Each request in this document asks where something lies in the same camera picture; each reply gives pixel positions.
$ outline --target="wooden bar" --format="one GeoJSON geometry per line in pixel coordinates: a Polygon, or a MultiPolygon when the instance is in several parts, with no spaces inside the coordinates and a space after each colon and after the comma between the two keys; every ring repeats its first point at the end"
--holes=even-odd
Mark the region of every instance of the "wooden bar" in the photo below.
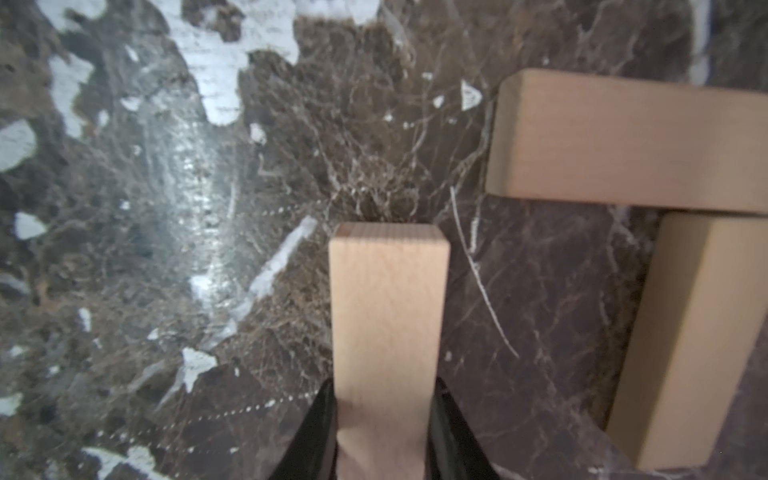
{"type": "Polygon", "coordinates": [[[433,225],[345,223],[330,242],[341,480],[423,480],[450,244],[433,225]]]}
{"type": "Polygon", "coordinates": [[[668,214],[606,433],[638,468],[706,464],[768,310],[768,219],[668,214]]]}
{"type": "Polygon", "coordinates": [[[527,69],[499,88],[485,189],[768,212],[768,95],[527,69]]]}

